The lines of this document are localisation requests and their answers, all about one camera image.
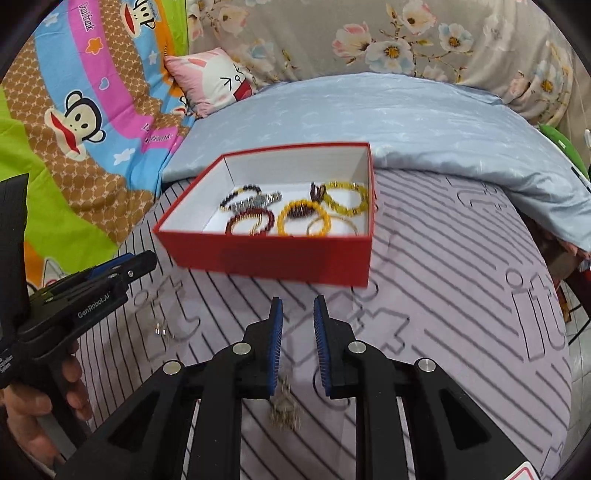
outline beaded bracelet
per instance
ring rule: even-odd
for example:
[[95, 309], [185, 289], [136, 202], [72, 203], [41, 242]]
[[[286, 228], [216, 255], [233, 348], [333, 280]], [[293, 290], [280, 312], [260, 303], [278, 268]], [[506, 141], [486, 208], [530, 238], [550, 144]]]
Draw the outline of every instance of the beaded bracelet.
[[339, 215], [347, 216], [347, 217], [354, 217], [359, 215], [360, 213], [366, 211], [369, 206], [369, 196], [367, 189], [358, 183], [351, 183], [349, 181], [331, 181], [330, 183], [325, 183], [323, 185], [326, 190], [328, 189], [345, 189], [345, 190], [354, 190], [361, 195], [361, 202], [357, 207], [347, 208], [344, 205], [336, 202], [334, 198], [332, 198], [328, 193], [324, 193], [324, 201], [326, 204], [332, 208], [336, 213]]
[[244, 185], [243, 187], [234, 190], [230, 195], [222, 200], [220, 203], [220, 210], [223, 210], [224, 212], [230, 211], [230, 209], [227, 207], [230, 200], [236, 198], [238, 195], [244, 192], [256, 192], [257, 194], [260, 194], [261, 188], [257, 185]]
[[322, 227], [322, 230], [320, 232], [312, 233], [308, 236], [326, 236], [328, 232], [330, 232], [331, 227], [329, 214], [326, 213], [326, 210], [324, 210], [318, 202], [312, 202], [311, 200], [295, 200], [287, 204], [287, 206], [279, 214], [279, 217], [277, 217], [277, 232], [279, 233], [279, 236], [288, 235], [285, 232], [285, 219], [287, 218], [289, 212], [292, 209], [297, 209], [301, 206], [314, 209], [324, 222], [324, 226]]
[[[336, 220], [340, 220], [341, 222], [347, 223], [355, 232], [355, 235], [359, 235], [359, 231], [357, 230], [357, 227], [355, 226], [355, 224], [349, 220], [348, 218], [345, 217], [340, 217], [338, 215], [329, 215], [330, 218], [334, 218]], [[308, 228], [306, 229], [306, 235], [310, 235], [310, 228], [312, 228], [312, 225], [314, 225], [315, 223], [318, 223], [322, 220], [322, 217], [316, 217], [314, 220], [312, 220], [309, 224], [308, 224]]]
[[[262, 218], [264, 216], [267, 217], [267, 225], [263, 230], [257, 232], [257, 229], [261, 226]], [[228, 223], [226, 224], [226, 235], [234, 235], [234, 227], [236, 224], [246, 218], [258, 218], [258, 222], [251, 228], [250, 232], [248, 232], [248, 235], [266, 235], [269, 231], [271, 231], [273, 225], [275, 225], [275, 215], [272, 211], [264, 208], [251, 208], [234, 215], [228, 220]]]
[[[322, 203], [322, 199], [324, 198], [324, 194], [326, 193], [326, 188], [324, 185], [320, 185], [317, 187], [314, 183], [310, 188], [310, 199], [312, 202]], [[314, 215], [315, 210], [312, 207], [308, 207], [306, 205], [299, 205], [295, 208], [292, 208], [289, 212], [287, 212], [287, 216], [291, 219], [298, 219], [298, 218], [306, 218], [311, 215]]]

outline green object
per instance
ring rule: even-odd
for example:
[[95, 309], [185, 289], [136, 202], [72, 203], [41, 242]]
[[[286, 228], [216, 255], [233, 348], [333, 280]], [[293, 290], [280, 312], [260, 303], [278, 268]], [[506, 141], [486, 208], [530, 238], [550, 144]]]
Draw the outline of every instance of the green object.
[[165, 13], [167, 28], [174, 44], [174, 51], [168, 55], [182, 56], [189, 53], [189, 29], [187, 27], [187, 7], [184, 0], [157, 0]]
[[585, 164], [583, 163], [581, 155], [579, 155], [579, 152], [577, 152], [576, 148], [568, 138], [566, 138], [554, 127], [549, 125], [540, 125], [540, 132], [542, 132], [545, 137], [548, 137], [550, 140], [552, 140], [552, 143], [569, 158], [573, 165], [580, 170], [583, 176], [587, 180], [589, 179], [589, 173], [587, 172], [587, 168], [585, 168]]
[[77, 216], [33, 153], [25, 128], [10, 117], [0, 87], [0, 180], [29, 174], [25, 240], [41, 258], [53, 258], [67, 272], [84, 270], [110, 259], [115, 245], [96, 225]]

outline yellow beaded bracelet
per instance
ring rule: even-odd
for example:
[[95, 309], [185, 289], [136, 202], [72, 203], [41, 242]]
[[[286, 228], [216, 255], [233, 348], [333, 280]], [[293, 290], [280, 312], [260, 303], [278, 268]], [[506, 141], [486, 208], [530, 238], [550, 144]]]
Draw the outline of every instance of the yellow beaded bracelet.
[[326, 213], [319, 203], [312, 202], [311, 200], [295, 200], [287, 204], [287, 206], [281, 211], [279, 217], [277, 217], [277, 232], [279, 236], [288, 236], [289, 234], [285, 232], [285, 219], [287, 218], [287, 214], [297, 208], [297, 207], [310, 207], [313, 208], [316, 213], [322, 218], [324, 226], [322, 230], [318, 233], [311, 233], [308, 236], [326, 236], [328, 232], [330, 232], [331, 224], [330, 224], [330, 216]]
[[357, 183], [351, 183], [349, 181], [331, 181], [329, 183], [325, 183], [323, 185], [326, 190], [328, 189], [345, 189], [345, 190], [354, 190], [361, 195], [361, 202], [357, 207], [347, 208], [345, 205], [341, 205], [340, 203], [336, 202], [334, 198], [332, 198], [328, 192], [324, 193], [324, 201], [326, 204], [332, 208], [336, 213], [339, 215], [347, 216], [347, 217], [354, 217], [359, 215], [360, 213], [366, 211], [369, 206], [369, 196], [368, 191], [363, 185], [359, 185]]

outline metal screw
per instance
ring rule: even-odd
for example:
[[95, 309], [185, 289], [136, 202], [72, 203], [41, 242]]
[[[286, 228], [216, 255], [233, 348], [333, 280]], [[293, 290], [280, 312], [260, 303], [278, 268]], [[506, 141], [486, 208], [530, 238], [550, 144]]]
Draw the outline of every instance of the metal screw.
[[349, 351], [351, 353], [363, 353], [367, 349], [367, 346], [363, 342], [351, 342], [349, 344]]
[[240, 342], [232, 347], [232, 352], [237, 355], [246, 355], [251, 351], [251, 346], [248, 343]]
[[421, 358], [418, 361], [418, 367], [429, 374], [437, 368], [437, 364], [430, 358]]
[[175, 360], [172, 360], [171, 362], [165, 363], [162, 367], [162, 370], [167, 375], [176, 375], [181, 371], [181, 364]]

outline bed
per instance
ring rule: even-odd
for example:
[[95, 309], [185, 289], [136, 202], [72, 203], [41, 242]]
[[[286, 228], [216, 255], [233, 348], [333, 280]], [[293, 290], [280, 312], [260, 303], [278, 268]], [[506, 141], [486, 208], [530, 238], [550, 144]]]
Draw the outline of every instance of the bed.
[[[354, 478], [354, 405], [327, 402], [319, 383], [311, 307], [322, 293], [331, 315], [388, 356], [437, 359], [551, 478], [569, 423], [570, 360], [552, 281], [519, 215], [491, 184], [384, 170], [376, 181], [381, 205], [366, 289], [177, 267], [151, 232], [189, 182], [171, 185], [119, 249], [153, 249], [156, 270], [132, 283], [132, 300], [80, 341], [92, 427], [163, 361], [204, 361], [240, 340], [279, 296], [280, 374], [297, 400], [301, 427], [272, 426], [267, 402], [246, 402], [242, 477]], [[165, 339], [155, 334], [157, 323], [166, 323]]]

